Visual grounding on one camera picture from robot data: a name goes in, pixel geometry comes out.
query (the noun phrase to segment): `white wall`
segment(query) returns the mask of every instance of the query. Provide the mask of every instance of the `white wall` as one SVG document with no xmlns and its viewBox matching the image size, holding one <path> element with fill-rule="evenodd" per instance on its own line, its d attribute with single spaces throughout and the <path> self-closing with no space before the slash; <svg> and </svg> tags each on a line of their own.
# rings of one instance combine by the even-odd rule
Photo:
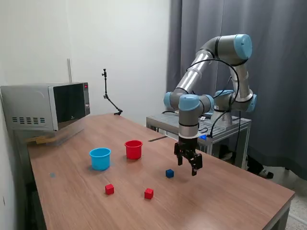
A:
<svg viewBox="0 0 307 230">
<path fill-rule="evenodd" d="M 164 111 L 169 0 L 68 0 L 75 81 L 88 81 L 91 114 L 117 112 L 145 124 Z"/>
<path fill-rule="evenodd" d="M 69 81 L 71 57 L 64 0 L 0 3 L 0 61 L 8 84 Z"/>
<path fill-rule="evenodd" d="M 0 85 L 5 85 L 0 63 Z M 14 230 L 17 227 L 17 207 L 11 162 L 13 152 L 8 140 L 2 105 L 0 104 L 0 229 Z"/>
</svg>

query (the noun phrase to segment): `metal cart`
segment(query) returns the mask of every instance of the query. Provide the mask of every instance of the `metal cart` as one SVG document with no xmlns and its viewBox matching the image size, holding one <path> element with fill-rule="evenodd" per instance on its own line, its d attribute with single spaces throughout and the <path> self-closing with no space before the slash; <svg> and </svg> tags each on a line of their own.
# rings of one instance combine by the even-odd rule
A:
<svg viewBox="0 0 307 230">
<path fill-rule="evenodd" d="M 178 135 L 178 124 L 179 124 L 178 120 L 179 120 L 178 114 L 174 113 L 157 114 L 146 117 L 146 127 L 155 131 L 158 128 L 170 132 L 172 134 Z M 207 135 L 210 133 L 212 123 L 209 119 L 204 119 L 204 120 L 201 119 L 199 129 L 201 130 L 207 127 L 208 131 L 199 132 L 198 149 L 200 151 L 206 152 L 209 155 L 218 156 L 219 145 L 215 144 L 226 138 L 238 134 L 239 118 L 232 116 L 232 120 L 233 124 L 228 127 L 215 125 L 213 128 L 213 138 L 208 138 Z M 236 150 L 235 166 L 244 169 L 246 165 L 246 155 L 247 155 L 251 120 L 241 118 L 240 123 L 241 123 L 240 134 Z"/>
</svg>

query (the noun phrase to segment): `wire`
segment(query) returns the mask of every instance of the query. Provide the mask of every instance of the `wire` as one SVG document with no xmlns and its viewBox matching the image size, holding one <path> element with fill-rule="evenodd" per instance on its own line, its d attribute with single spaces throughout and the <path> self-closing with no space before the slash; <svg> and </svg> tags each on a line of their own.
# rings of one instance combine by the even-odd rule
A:
<svg viewBox="0 0 307 230">
<path fill-rule="evenodd" d="M 162 112 L 163 114 L 165 114 L 165 113 L 176 113 L 175 111 L 164 111 L 164 112 Z"/>
<path fill-rule="evenodd" d="M 225 61 L 223 61 L 223 60 L 221 60 L 221 59 L 216 59 L 216 58 L 209 58 L 209 59 L 206 59 L 206 60 L 197 61 L 197 62 L 193 63 L 190 67 L 188 67 L 188 68 L 187 68 L 187 71 L 188 71 L 189 68 L 191 68 L 191 67 L 193 67 L 193 66 L 195 66 L 195 65 L 197 65 L 197 64 L 199 64 L 199 63 L 201 63 L 201 62 L 205 62 L 205 61 L 218 61 L 218 62 L 223 62 L 225 65 L 227 65 L 229 68 L 231 68 L 231 69 L 234 71 L 234 73 L 236 74 L 237 82 L 238 82 L 238 87 L 237 87 L 237 90 L 236 90 L 236 95 L 235 95 L 235 97 L 233 98 L 232 101 L 231 101 L 231 97 L 229 98 L 229 107 L 228 107 L 228 110 L 225 110 L 225 111 L 224 111 L 221 115 L 219 115 L 219 116 L 217 117 L 217 119 L 213 122 L 213 125 L 212 125 L 212 127 L 211 127 L 211 131 L 210 131 L 210 135 L 209 135 L 209 137 L 212 138 L 214 125 L 216 124 L 216 122 L 218 121 L 218 119 L 220 119 L 225 113 L 231 111 L 231 106 L 232 106 L 232 104 L 236 101 L 236 98 L 238 97 L 239 89 L 240 89 L 240 80 L 239 80 L 239 75 L 238 75 L 237 71 L 235 70 L 235 68 L 234 68 L 232 65 L 230 65 L 229 63 L 227 63 L 227 62 L 225 62 Z"/>
<path fill-rule="evenodd" d="M 231 76 L 228 78 L 227 84 L 225 85 L 225 87 L 223 88 L 223 90 L 222 90 L 218 95 L 214 96 L 213 98 L 216 98 L 216 97 L 220 96 L 220 95 L 226 90 L 226 87 L 227 87 L 227 85 L 229 84 L 230 79 L 231 79 Z"/>
<path fill-rule="evenodd" d="M 205 133 L 205 132 L 208 132 L 208 128 L 205 127 L 205 128 L 199 129 L 198 131 L 200 131 L 201 133 Z"/>
<path fill-rule="evenodd" d="M 238 129 L 238 136 L 236 138 L 235 153 L 236 153 L 236 149 L 238 148 L 238 142 L 239 142 L 239 136 L 240 136 L 240 128 L 241 128 L 241 111 L 239 111 L 239 129 Z"/>
</svg>

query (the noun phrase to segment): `wooden table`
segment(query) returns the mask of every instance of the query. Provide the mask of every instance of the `wooden table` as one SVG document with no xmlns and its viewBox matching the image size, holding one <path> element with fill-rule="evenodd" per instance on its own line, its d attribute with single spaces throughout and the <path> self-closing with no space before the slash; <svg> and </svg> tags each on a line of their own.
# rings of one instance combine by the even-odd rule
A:
<svg viewBox="0 0 307 230">
<path fill-rule="evenodd" d="M 177 166 L 175 140 L 118 115 L 84 118 L 83 131 L 59 147 L 29 146 L 48 230 L 284 229 L 294 192 L 215 157 L 191 176 Z M 124 143 L 143 142 L 142 158 L 128 161 Z M 112 150 L 111 166 L 91 169 L 89 151 Z M 165 177 L 173 169 L 175 176 Z M 115 193 L 107 196 L 105 185 Z M 146 188 L 154 190 L 144 199 Z"/>
</svg>

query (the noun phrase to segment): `gray curtain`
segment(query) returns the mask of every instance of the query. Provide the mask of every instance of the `gray curtain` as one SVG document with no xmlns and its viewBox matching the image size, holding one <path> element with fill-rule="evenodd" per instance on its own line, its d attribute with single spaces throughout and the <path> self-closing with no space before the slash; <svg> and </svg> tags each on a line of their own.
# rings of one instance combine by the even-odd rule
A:
<svg viewBox="0 0 307 230">
<path fill-rule="evenodd" d="M 206 41 L 238 33 L 253 42 L 247 67 L 258 95 L 255 111 L 242 115 L 252 119 L 248 154 L 307 180 L 306 0 L 174 0 L 167 90 L 174 90 Z M 194 91 L 213 95 L 228 77 L 228 68 L 211 64 Z"/>
</svg>

